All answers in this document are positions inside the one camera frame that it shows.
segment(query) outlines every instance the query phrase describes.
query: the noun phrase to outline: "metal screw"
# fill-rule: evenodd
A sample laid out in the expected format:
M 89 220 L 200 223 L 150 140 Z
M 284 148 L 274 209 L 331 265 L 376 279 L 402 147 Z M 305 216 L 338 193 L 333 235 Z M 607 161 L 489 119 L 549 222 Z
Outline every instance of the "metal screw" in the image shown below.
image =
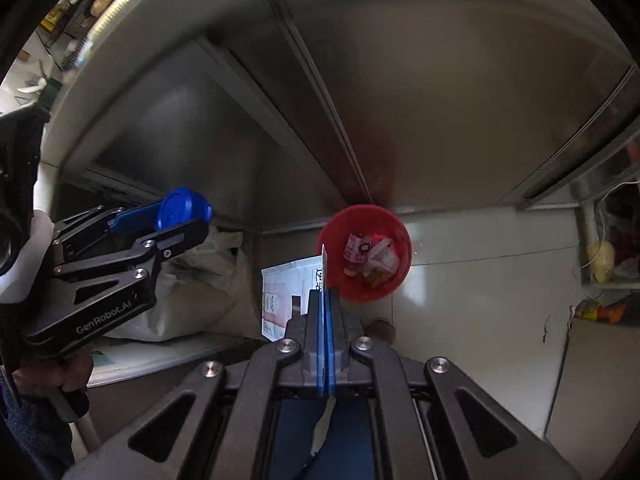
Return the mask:
M 283 354 L 290 354 L 291 352 L 295 352 L 298 349 L 298 343 L 293 339 L 281 339 L 276 345 L 278 352 L 282 352 Z
M 371 347 L 373 346 L 373 339 L 365 335 L 361 335 L 360 337 L 357 337 L 356 339 L 353 340 L 353 345 L 358 350 L 362 350 L 362 351 L 371 350 Z
M 222 365 L 218 361 L 206 361 L 200 367 L 200 373 L 205 377 L 215 377 L 222 371 Z
M 444 357 L 434 357 L 429 361 L 429 368 L 437 374 L 444 374 L 449 371 L 449 361 Z

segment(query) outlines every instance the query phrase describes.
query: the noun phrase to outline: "food package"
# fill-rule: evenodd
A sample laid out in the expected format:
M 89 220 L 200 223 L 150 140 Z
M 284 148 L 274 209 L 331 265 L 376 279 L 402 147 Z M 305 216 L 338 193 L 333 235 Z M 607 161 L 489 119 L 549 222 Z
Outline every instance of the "food package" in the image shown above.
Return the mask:
M 391 238 L 383 238 L 370 248 L 363 275 L 372 288 L 380 286 L 398 272 L 400 258 Z
M 391 279 L 400 266 L 393 240 L 382 234 L 351 234 L 343 255 L 343 272 L 352 278 L 364 279 L 372 288 Z
M 575 317 L 588 321 L 604 321 L 609 324 L 616 324 L 622 321 L 625 309 L 626 305 L 624 303 L 603 306 L 597 300 L 582 300 L 575 307 Z

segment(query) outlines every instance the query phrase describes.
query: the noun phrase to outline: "shelf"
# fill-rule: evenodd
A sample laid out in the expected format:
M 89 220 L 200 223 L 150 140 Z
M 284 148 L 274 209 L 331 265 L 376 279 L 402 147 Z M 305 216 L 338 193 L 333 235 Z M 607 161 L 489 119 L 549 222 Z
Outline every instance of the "shelf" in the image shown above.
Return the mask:
M 64 72 L 62 69 L 62 65 L 65 60 L 66 46 L 70 41 L 73 40 L 73 38 L 70 35 L 62 32 L 53 43 L 53 45 L 47 46 L 47 40 L 49 39 L 49 37 L 46 31 L 38 27 L 36 29 L 36 35 L 40 38 L 44 49 L 52 57 L 57 69 L 60 70 L 60 72 Z
M 611 281 L 611 282 L 606 282 L 606 283 L 591 283 L 591 282 L 586 282 L 584 284 L 585 286 L 587 285 L 591 285 L 591 286 L 596 286 L 597 288 L 602 288 L 605 290 L 619 290 L 619 289 L 640 289 L 640 280 L 617 280 L 617 281 Z
M 199 333 L 159 343 L 103 337 L 94 344 L 94 371 L 87 387 L 104 386 L 166 370 L 232 348 L 237 336 Z

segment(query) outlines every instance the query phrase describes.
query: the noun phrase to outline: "handle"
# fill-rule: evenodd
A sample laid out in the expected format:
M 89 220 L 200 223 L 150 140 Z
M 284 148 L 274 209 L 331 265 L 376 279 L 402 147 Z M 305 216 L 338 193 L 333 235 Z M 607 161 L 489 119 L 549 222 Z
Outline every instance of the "handle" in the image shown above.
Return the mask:
M 44 388 L 49 402 L 53 405 L 60 420 L 71 424 L 80 420 L 89 411 L 89 399 L 82 390 L 63 392 L 62 388 Z

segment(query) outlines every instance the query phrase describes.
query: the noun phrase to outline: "yellow object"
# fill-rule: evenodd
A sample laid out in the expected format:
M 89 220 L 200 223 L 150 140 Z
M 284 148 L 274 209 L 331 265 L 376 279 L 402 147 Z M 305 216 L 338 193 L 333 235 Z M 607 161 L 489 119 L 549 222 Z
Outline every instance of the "yellow object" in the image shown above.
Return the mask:
M 40 22 L 40 26 L 47 33 L 52 33 L 53 28 L 56 26 L 56 23 L 62 17 L 64 12 L 67 10 L 69 6 L 69 0 L 60 0 L 53 9 L 49 11 L 49 13 L 42 19 Z
M 597 321 L 598 320 L 598 309 L 602 308 L 600 303 L 597 301 L 593 301 L 588 304 L 585 308 L 578 310 L 576 309 L 576 316 L 580 319 L 586 319 L 588 321 Z
M 94 43 L 98 40 L 100 35 L 104 32 L 109 22 L 116 17 L 116 14 L 120 12 L 127 4 L 129 0 L 114 0 L 113 3 L 107 7 L 100 18 L 94 23 L 94 26 L 89 31 L 87 37 Z
M 604 240 L 602 245 L 600 242 L 594 242 L 587 247 L 587 256 L 593 261 L 589 265 L 589 269 L 594 279 L 598 283 L 609 281 L 611 269 L 614 267 L 614 257 L 616 250 L 610 242 Z

